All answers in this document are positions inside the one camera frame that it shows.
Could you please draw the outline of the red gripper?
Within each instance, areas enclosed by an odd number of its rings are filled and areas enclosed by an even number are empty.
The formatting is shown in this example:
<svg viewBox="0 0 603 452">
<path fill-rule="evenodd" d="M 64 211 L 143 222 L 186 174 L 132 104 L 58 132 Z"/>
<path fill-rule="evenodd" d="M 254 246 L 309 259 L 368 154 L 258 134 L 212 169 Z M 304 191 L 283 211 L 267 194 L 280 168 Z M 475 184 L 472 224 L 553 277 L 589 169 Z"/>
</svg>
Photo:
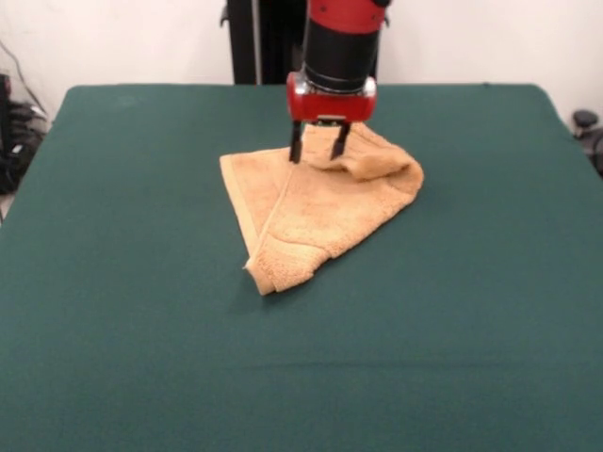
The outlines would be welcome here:
<svg viewBox="0 0 603 452">
<path fill-rule="evenodd" d="M 289 161 L 299 164 L 302 155 L 302 122 L 338 121 L 338 136 L 332 148 L 331 158 L 340 157 L 350 133 L 349 122 L 368 120 L 377 100 L 377 90 L 361 91 L 351 95 L 338 95 L 322 91 L 302 91 L 295 87 L 286 90 L 288 111 L 291 116 L 292 134 Z"/>
</svg>

